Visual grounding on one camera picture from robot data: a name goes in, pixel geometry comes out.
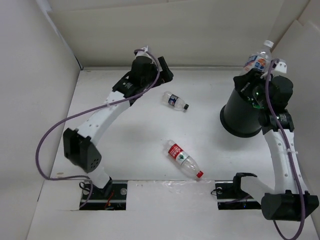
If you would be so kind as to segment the clear bottle orange blue label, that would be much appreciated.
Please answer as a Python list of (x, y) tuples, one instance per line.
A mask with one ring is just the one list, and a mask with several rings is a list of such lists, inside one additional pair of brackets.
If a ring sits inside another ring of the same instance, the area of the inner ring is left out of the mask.
[(273, 48), (273, 45), (274, 43), (272, 41), (265, 40), (263, 46), (248, 57), (239, 75), (245, 75), (251, 69), (256, 69), (259, 72), (265, 73), (272, 60), (271, 49)]

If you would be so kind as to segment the green plastic bottle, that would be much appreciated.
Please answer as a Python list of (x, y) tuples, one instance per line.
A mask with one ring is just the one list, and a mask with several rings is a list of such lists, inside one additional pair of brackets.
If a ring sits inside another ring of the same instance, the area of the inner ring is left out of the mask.
[(250, 104), (251, 104), (252, 107), (255, 108), (255, 109), (258, 109), (258, 110), (263, 109), (263, 108), (259, 105), (259, 103), (258, 103), (254, 98), (252, 98), (252, 99), (250, 100)]

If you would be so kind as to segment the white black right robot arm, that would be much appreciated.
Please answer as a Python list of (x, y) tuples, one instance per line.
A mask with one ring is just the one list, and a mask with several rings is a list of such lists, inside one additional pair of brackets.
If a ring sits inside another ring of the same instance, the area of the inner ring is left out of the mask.
[(243, 100), (252, 100), (259, 107), (258, 123), (269, 147), (275, 187), (268, 187), (253, 173), (238, 172), (231, 191), (239, 198), (248, 195), (257, 201), (267, 220), (300, 222), (319, 206), (319, 199), (309, 193), (299, 170), (294, 124), (286, 110), (293, 83), (280, 75), (267, 80), (256, 69), (235, 76), (233, 81)]

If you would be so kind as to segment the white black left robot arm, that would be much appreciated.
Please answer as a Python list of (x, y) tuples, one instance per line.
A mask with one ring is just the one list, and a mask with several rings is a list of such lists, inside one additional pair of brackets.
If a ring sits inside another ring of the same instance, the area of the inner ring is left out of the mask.
[(136, 101), (133, 97), (148, 87), (157, 87), (173, 80), (164, 57), (159, 57), (161, 70), (149, 56), (137, 56), (127, 72), (113, 87), (105, 103), (110, 107), (95, 111), (83, 124), (63, 133), (64, 156), (80, 167), (92, 180), (94, 192), (107, 198), (112, 191), (112, 178), (106, 173), (97, 145), (108, 127)]

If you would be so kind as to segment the black round bin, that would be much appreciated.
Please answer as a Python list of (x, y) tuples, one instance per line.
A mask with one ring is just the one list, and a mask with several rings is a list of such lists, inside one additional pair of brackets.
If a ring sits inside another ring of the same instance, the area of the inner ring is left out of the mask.
[(259, 112), (259, 109), (254, 108), (233, 89), (226, 105), (220, 111), (219, 118), (224, 129), (233, 136), (251, 138), (262, 129), (258, 121)]

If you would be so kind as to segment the clear Pepsi bottle black cap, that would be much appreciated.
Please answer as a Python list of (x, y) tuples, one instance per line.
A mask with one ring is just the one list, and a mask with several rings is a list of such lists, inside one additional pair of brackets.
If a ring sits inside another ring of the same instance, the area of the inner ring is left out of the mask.
[(164, 92), (162, 102), (177, 111), (186, 111), (189, 108), (189, 105), (182, 98), (170, 91)]

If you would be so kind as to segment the clear bottle red label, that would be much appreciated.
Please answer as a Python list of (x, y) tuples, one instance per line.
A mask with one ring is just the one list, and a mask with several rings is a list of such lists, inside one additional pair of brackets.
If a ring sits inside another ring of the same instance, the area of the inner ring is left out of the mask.
[(176, 142), (167, 140), (163, 149), (186, 176), (193, 179), (201, 179), (204, 175), (197, 162)]

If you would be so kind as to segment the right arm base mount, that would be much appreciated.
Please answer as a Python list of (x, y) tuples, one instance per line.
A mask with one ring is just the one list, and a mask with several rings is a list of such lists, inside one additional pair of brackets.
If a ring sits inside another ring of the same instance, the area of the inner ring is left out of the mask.
[(232, 180), (215, 180), (210, 193), (216, 196), (218, 210), (261, 210), (261, 205), (247, 193), (234, 190)]

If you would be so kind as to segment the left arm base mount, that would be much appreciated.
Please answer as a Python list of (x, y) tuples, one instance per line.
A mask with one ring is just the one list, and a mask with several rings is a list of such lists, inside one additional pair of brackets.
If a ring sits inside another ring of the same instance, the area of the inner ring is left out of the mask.
[(88, 182), (80, 182), (79, 187), (81, 189), (81, 199), (79, 203), (79, 209), (81, 211), (125, 211), (127, 205), (127, 192), (128, 181), (115, 180), (112, 183), (112, 188), (107, 196), (104, 196), (97, 188), (93, 189), (93, 192), (88, 200), (90, 193), (90, 184)]

